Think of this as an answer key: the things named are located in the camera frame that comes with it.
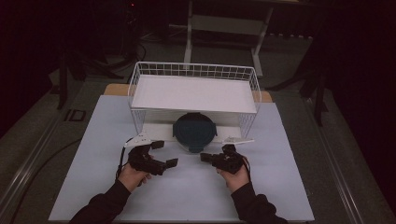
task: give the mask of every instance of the forearm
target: forearm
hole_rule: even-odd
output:
[[[256,195],[251,182],[235,191],[231,196],[239,218],[249,224],[288,223],[284,218],[276,216],[276,208],[268,202],[264,195]]]
[[[89,204],[81,208],[69,223],[111,223],[121,213],[130,194],[128,189],[119,180],[116,180],[105,194],[94,196]]]

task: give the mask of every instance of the cable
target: cable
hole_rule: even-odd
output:
[[[29,190],[29,188],[32,186],[32,183],[35,181],[35,178],[38,176],[38,174],[40,173],[40,171],[47,165],[47,163],[49,163],[50,160],[52,160],[56,155],[58,155],[60,152],[62,152],[63,150],[65,150],[68,147],[71,147],[72,145],[74,145],[75,143],[81,141],[82,138],[79,138],[78,140],[67,144],[66,146],[62,147],[61,149],[59,149],[58,151],[56,151],[55,153],[53,153],[48,159],[46,159],[43,164],[41,164],[41,166],[38,168],[38,170],[35,172],[35,174],[32,176],[29,184],[27,185],[27,187],[25,188],[25,190],[23,191],[23,194],[20,198],[20,201],[18,202],[17,208],[12,216],[12,219],[10,221],[10,224],[13,224],[15,221],[15,218],[17,217],[18,211],[21,208],[22,202],[24,200],[24,197],[27,194],[27,191]]]
[[[73,53],[79,57],[82,63],[85,63],[87,66],[96,69],[98,72],[101,72],[103,75],[110,77],[110,78],[115,78],[115,79],[123,79],[123,77],[117,76],[116,74],[108,71],[106,68],[104,68],[101,64],[96,63],[95,61],[91,60],[87,56],[85,56],[83,53],[74,50]]]
[[[244,163],[245,168],[247,169],[248,181],[251,182],[251,177],[250,177],[250,163],[248,163],[248,160],[244,160],[244,159],[243,159],[243,163]]]
[[[146,50],[146,48],[145,48],[141,43],[138,43],[137,46],[140,46],[140,47],[143,49],[143,56],[142,56],[142,58],[139,59],[139,56],[138,56],[137,53],[136,53],[136,59],[137,59],[137,61],[138,61],[138,62],[142,62],[142,61],[144,61],[145,58],[146,58],[147,50]],[[126,84],[129,84],[129,83],[131,82],[131,78],[132,78],[132,75],[133,75],[133,74],[134,74],[134,71],[132,71],[131,75],[129,75],[128,79],[126,80]]]
[[[111,69],[123,67],[123,66],[129,64],[130,62],[132,62],[133,60],[134,60],[134,55],[127,54],[127,56],[126,56],[126,58],[124,58],[124,60],[117,62],[117,63],[106,64],[106,63],[101,63],[99,61],[95,61],[95,62],[98,63],[99,65],[101,65],[102,67],[111,70]]]
[[[125,67],[121,68],[120,70],[114,71],[114,73],[125,71],[126,69],[130,68],[133,64],[134,64],[134,62],[130,62],[128,65],[126,65]]]
[[[123,162],[123,154],[125,153],[125,147],[123,147],[122,148],[122,152],[121,152],[121,156],[120,156],[120,164],[119,164],[119,168],[117,169],[117,173],[116,173],[116,179],[117,178],[119,178],[119,176],[120,176],[120,174],[121,174],[121,171],[122,171],[122,167],[126,164],[123,164],[122,165],[122,162]]]
[[[92,14],[92,17],[93,17],[93,22],[95,23],[94,28],[96,28],[96,31],[99,33],[99,29],[98,29],[98,21],[99,21],[99,19],[98,19],[97,11],[96,11],[97,5],[93,6],[95,3],[96,3],[95,1],[91,0],[91,2],[90,2],[90,10],[91,10],[91,14]],[[124,18],[123,19],[123,24],[126,24],[127,21],[128,21],[127,2],[125,0],[122,0],[120,2],[120,4],[121,4],[120,8],[122,10],[122,17]],[[119,53],[119,55],[122,54],[122,51],[124,49],[124,35],[125,35],[125,27],[122,26],[121,39],[120,39],[121,45],[120,45],[120,53]]]
[[[168,37],[171,37],[171,36],[174,36],[174,35],[178,35],[178,34],[184,33],[185,31],[187,31],[187,28],[183,27],[181,30],[179,30],[179,31],[177,31],[177,32],[174,32],[174,33],[170,34]],[[156,33],[152,32],[152,33],[149,33],[149,34],[146,34],[146,35],[141,36],[140,39],[141,39],[141,40],[144,40],[144,41],[149,41],[149,42],[158,42],[158,41],[162,41],[161,38],[156,38],[156,39],[147,38],[147,37],[149,37],[149,36],[151,36],[151,35],[155,35],[155,34],[156,34]]]

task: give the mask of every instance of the hand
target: hand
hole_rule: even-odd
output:
[[[136,171],[129,163],[123,168],[119,176],[119,181],[132,192],[142,181],[144,184],[147,183],[148,179],[151,179],[149,173],[143,171]]]
[[[220,169],[216,169],[216,171],[225,179],[227,188],[231,193],[234,193],[236,190],[250,182],[248,179],[248,170],[245,165],[243,165],[234,175]]]

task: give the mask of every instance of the table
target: table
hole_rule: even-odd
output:
[[[278,0],[278,2],[292,4],[299,3],[298,0]],[[187,44],[184,53],[184,63],[191,62],[192,30],[223,32],[241,35],[256,35],[258,37],[258,41],[256,46],[251,50],[251,56],[257,77],[262,77],[262,65],[260,63],[259,52],[262,48],[262,42],[265,38],[265,34],[273,11],[274,7],[269,7],[266,11],[266,16],[263,21],[196,15],[192,12],[192,0],[190,0],[189,17],[187,24]]]
[[[92,196],[105,192],[112,185],[120,150],[125,141],[136,135],[122,88],[125,86],[108,86],[107,95],[100,97],[49,216],[50,221],[70,220]],[[261,104],[249,137],[255,142],[240,145],[237,150],[249,158],[256,192],[265,193],[276,206],[277,214],[287,220],[313,220],[274,103]],[[221,144],[210,144],[205,152],[220,153],[220,147]],[[136,189],[117,221],[219,223],[239,220],[224,180],[214,167],[200,161],[199,154],[181,149],[177,142],[165,142],[164,148],[151,150],[150,154],[159,161],[178,158],[178,165]]]

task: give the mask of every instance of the white board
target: white board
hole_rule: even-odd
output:
[[[101,96],[49,216],[68,221],[90,198],[114,182],[124,143],[135,136],[126,96]],[[275,104],[261,104],[250,130],[254,143],[238,145],[248,157],[257,193],[276,206],[289,221],[310,221],[313,214]],[[221,144],[205,152],[220,153]],[[232,222],[238,216],[224,180],[215,168],[201,162],[176,142],[151,150],[156,160],[178,158],[178,165],[154,176],[130,196],[118,221]]]

